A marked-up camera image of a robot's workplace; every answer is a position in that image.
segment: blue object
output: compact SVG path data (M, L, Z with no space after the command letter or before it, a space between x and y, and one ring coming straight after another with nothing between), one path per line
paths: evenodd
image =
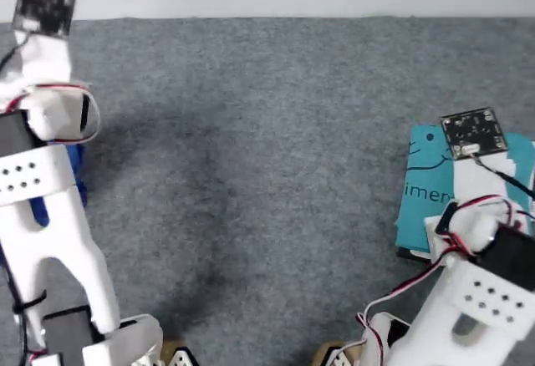
M528 186L535 166L532 141L519 134L506 134L508 157L515 161L515 178ZM507 184L507 194L524 209L527 195ZM453 198L453 164L441 127L417 125L410 130L409 159L400 214L395 222L395 245L409 250L429 252L423 220L440 215Z
M80 193L80 198L84 206L87 205L87 189L83 181L79 178L79 173L84 163L84 153L85 148L82 145L67 145L67 153L69 154L70 164L73 167L74 178L76 180L76 186ZM32 205L33 217L35 221L38 222L41 226L48 225L48 213L46 206L42 197L36 197L35 199L30 199L30 204Z

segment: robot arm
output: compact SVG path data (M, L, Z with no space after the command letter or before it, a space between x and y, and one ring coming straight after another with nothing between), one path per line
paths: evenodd
M46 351L32 355L33 365L162 366L159 323L150 315L120 320L66 148L48 144L80 143L96 135L84 138L93 97L70 83L66 37L73 9L74 0L18 0L13 26L22 72L0 81L0 265L8 271L23 336L29 333ZM43 197L47 226L34 220L28 202L34 197ZM88 306L48 312L43 259L50 257L83 286ZM24 341L21 365L29 351Z
M515 167L501 128L490 109L442 123L460 199L425 219L433 264L424 276L440 265L444 271L412 325L388 313L369 321L369 308L360 315L366 330L355 343L363 346L359 366L500 366L535 323L535 239L527 234L527 213L509 200L507 178L500 176L514 175ZM452 244L459 251L444 256ZM473 329L460 335L456 327L466 318Z

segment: gray carpet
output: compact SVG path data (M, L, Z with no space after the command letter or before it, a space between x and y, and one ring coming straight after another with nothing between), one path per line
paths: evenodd
M125 19L71 42L104 115L87 212L122 314L157 316L204 366L308 366L421 269L394 247L412 124L489 104L535 138L533 19ZM84 302L59 264L48 279L54 308ZM431 284L383 308L411 320ZM0 303L11 365L3 285Z

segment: black cable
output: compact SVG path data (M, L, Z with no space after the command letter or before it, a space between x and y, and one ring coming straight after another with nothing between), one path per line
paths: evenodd
M4 254L2 245L0 245L0 266L3 268L6 280L8 282L9 292L13 298L13 308L24 308L23 301L20 298L20 293L18 292L17 286L13 279L13 273L11 268L8 265L8 260ZM25 366L30 354L28 348L28 320L26 319L26 313L22 311L20 313L20 324L19 324L19 333L20 333L20 358L18 360L18 366Z
M11 61L11 58L13 58L15 53L28 42L31 35L31 33L28 33L26 35L26 38L20 44L17 44L15 47L13 47L6 55L2 57L2 59L0 59L0 74L2 74L4 67L8 64L9 61Z
M505 182L510 183L513 186L516 186L518 189L520 189L522 192L527 194L529 197L531 197L533 200L535 200L535 192L529 189L527 186L525 186L522 182L517 180L516 178L507 175L499 170L494 170L493 168L489 167L488 165L484 165L481 159L477 156L472 157L477 165L483 167L485 170L490 171L492 174L498 175L500 178L502 178Z

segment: circuit board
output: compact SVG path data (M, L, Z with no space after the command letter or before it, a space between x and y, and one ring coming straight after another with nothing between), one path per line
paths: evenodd
M447 115L441 118L441 125L453 160L507 151L502 128L490 107Z
M76 0L17 0L13 28L54 38L66 38Z

